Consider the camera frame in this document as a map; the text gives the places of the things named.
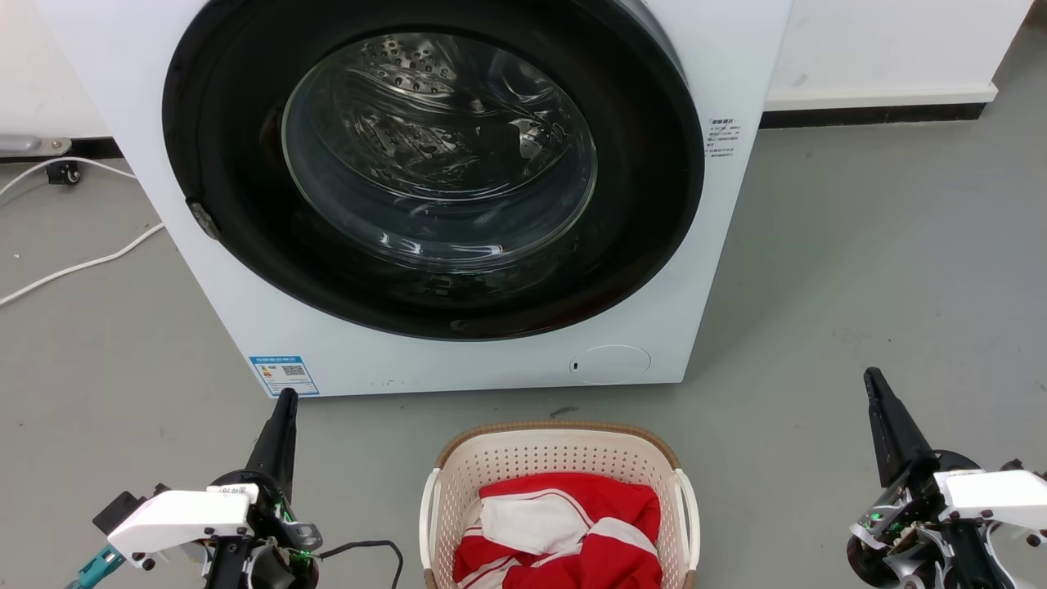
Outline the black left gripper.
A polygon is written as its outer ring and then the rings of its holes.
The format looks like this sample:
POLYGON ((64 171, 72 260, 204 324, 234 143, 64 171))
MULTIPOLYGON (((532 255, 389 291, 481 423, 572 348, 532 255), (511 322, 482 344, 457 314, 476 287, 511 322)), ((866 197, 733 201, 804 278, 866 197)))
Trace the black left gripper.
POLYGON ((254 484, 246 525, 235 533, 210 533, 204 541, 206 588, 317 588, 321 547, 317 526, 293 515, 299 393, 283 389, 272 416, 259 433, 246 470, 217 478, 214 486, 254 484))

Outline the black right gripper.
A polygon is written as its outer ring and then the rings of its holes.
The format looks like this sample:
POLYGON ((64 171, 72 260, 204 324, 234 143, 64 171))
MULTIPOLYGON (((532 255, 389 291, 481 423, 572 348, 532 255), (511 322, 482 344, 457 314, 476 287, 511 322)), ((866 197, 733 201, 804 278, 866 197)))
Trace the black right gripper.
POLYGON ((847 562, 875 588, 1013 588, 992 548, 987 515, 943 515, 936 474, 973 472, 958 452, 932 450, 877 366, 863 373, 883 493, 850 528, 847 562))

